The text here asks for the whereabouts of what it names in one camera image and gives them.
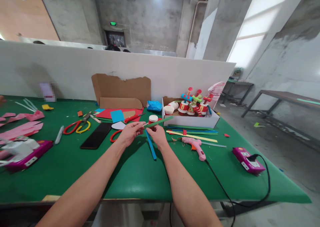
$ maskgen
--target smartphone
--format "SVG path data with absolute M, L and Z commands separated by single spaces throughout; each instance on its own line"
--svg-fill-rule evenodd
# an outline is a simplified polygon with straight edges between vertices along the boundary
M 80 146 L 81 149 L 96 150 L 111 130 L 112 123 L 101 123 Z

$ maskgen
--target green table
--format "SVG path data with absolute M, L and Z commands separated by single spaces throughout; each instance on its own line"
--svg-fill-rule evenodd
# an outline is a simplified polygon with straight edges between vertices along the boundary
M 5 112 L 31 113 L 29 110 L 15 104 L 23 102 L 21 97 L 6 97 L 8 102 L 0 108 L 0 116 Z M 41 109 L 44 104 L 42 99 L 29 98 Z M 62 125 L 67 126 L 77 120 L 77 111 L 84 113 L 98 108 L 94 101 L 62 100 L 49 103 L 54 107 L 51 111 L 43 111 L 45 118 L 42 130 L 32 136 L 35 140 L 55 140 Z M 141 117 L 147 121 L 151 113 Z M 1 133 L 26 123 L 19 120 L 4 125 Z M 0 172 L 0 204 L 15 204 L 40 202 L 46 195 L 61 196 L 107 149 L 110 147 L 111 130 L 97 150 L 81 150 L 79 147 L 84 140 L 98 126 L 90 120 L 91 128 L 83 134 L 73 133 L 63 135 L 61 142 L 53 146 L 36 163 L 25 171 L 14 174 L 8 173 L 4 168 Z M 204 136 L 216 139 L 218 144 L 227 148 L 203 145 L 208 161 L 216 172 L 229 196 L 236 201 L 257 201 L 262 199 L 267 192 L 267 173 L 256 177 L 247 173 L 231 150 L 233 147 L 244 147 L 251 154 L 259 153 L 248 141 L 237 133 L 223 118 L 215 128 L 218 135 Z M 181 142 L 172 142 L 167 135 L 167 140 L 187 171 L 209 200 L 225 201 L 227 197 L 219 186 L 217 180 L 205 162 L 199 161 L 197 152 L 191 151 L 190 145 L 182 146 Z M 120 159 L 107 188 L 103 194 L 104 199 L 140 199 L 154 202 L 171 202 L 172 195 L 169 179 L 166 173 L 162 156 L 155 148 L 157 160 L 154 161 L 146 141 L 145 134 L 135 139 L 132 146 L 127 148 Z M 285 176 L 270 161 L 267 161 L 271 176 L 271 193 L 269 202 L 311 203 L 310 198 L 287 176 Z

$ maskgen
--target forearm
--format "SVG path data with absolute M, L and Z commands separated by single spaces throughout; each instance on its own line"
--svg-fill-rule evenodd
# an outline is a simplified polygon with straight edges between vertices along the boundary
M 82 226 L 97 206 L 124 152 L 115 142 L 50 208 L 40 226 Z
M 222 226 L 208 199 L 168 144 L 158 146 L 169 176 L 174 205 L 185 226 Z

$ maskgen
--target blue plastic bag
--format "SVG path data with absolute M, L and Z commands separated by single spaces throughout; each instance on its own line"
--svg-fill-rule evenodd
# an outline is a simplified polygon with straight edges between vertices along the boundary
M 162 104 L 159 101 L 148 101 L 147 110 L 160 112 L 162 109 Z

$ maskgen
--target metal table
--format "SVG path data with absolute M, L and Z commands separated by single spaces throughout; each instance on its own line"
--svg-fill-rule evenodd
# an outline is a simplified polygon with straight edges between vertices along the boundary
M 261 94 L 265 94 L 265 95 L 269 95 L 272 97 L 277 98 L 278 100 L 271 106 L 271 108 L 269 108 L 268 110 L 258 110 L 258 109 L 251 109 L 252 106 L 254 105 L 254 103 L 258 100 L 258 98 L 261 96 Z M 320 100 L 314 99 L 314 98 L 308 98 L 302 95 L 298 95 L 298 94 L 294 94 L 294 93 L 290 93 L 290 92 L 283 92 L 283 91 L 272 91 L 272 90 L 260 90 L 260 92 L 257 94 L 257 96 L 253 99 L 253 101 L 250 103 L 250 105 L 248 106 L 248 108 L 244 111 L 244 113 L 241 115 L 241 117 L 243 118 L 248 111 L 257 111 L 260 112 L 261 114 L 264 115 L 264 117 L 268 117 L 271 118 L 275 121 L 277 121 L 278 123 L 282 124 L 283 126 L 286 126 L 290 129 L 292 129 L 293 131 L 304 135 L 305 137 L 309 138 L 310 140 L 316 142 L 316 143 L 320 143 L 319 140 L 315 139 L 314 137 L 270 116 L 270 113 L 276 108 L 276 106 L 278 106 L 278 104 L 284 100 L 290 103 L 294 103 L 296 105 L 305 107 L 305 108 L 309 108 L 309 109 L 314 109 L 314 110 L 320 110 L 320 105 L 314 104 L 314 103 L 308 103 L 308 102 L 303 102 L 298 100 L 299 99 L 303 99 L 303 100 L 308 100 L 308 101 L 314 101 L 314 102 L 320 102 Z
M 228 90 L 227 93 L 225 92 L 222 92 L 225 96 L 224 96 L 224 99 L 223 99 L 223 104 L 225 103 L 225 101 L 227 99 L 240 99 L 240 101 L 238 102 L 238 105 L 241 105 L 242 102 L 244 101 L 244 99 L 246 98 L 246 96 L 248 95 L 248 93 L 251 91 L 251 89 L 253 88 L 253 83 L 249 83 L 249 82 L 239 82 L 238 80 L 233 80 L 233 79 L 228 79 L 227 83 L 230 83 L 231 86 Z M 246 93 L 244 94 L 244 96 L 242 98 L 236 98 L 236 97 L 231 97 L 230 96 L 230 93 L 231 93 L 231 90 L 233 88 L 234 85 L 246 85 L 246 86 L 249 86 L 249 88 L 247 89 Z

